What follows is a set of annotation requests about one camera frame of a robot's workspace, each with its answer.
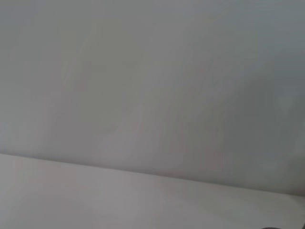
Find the white surface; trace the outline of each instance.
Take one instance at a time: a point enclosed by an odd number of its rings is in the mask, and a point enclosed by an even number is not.
[[[305,195],[304,25],[303,0],[1,0],[0,153]]]
[[[301,229],[305,198],[0,155],[1,229]]]

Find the white table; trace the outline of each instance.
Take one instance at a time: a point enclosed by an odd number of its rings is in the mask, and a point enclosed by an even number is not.
[[[0,155],[0,229],[301,229],[305,198]]]

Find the wall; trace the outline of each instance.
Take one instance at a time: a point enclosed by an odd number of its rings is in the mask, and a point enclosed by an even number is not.
[[[0,151],[305,194],[300,0],[3,0]]]

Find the white wall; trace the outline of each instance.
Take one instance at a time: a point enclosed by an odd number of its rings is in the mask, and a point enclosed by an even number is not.
[[[300,0],[2,0],[0,151],[305,194]]]

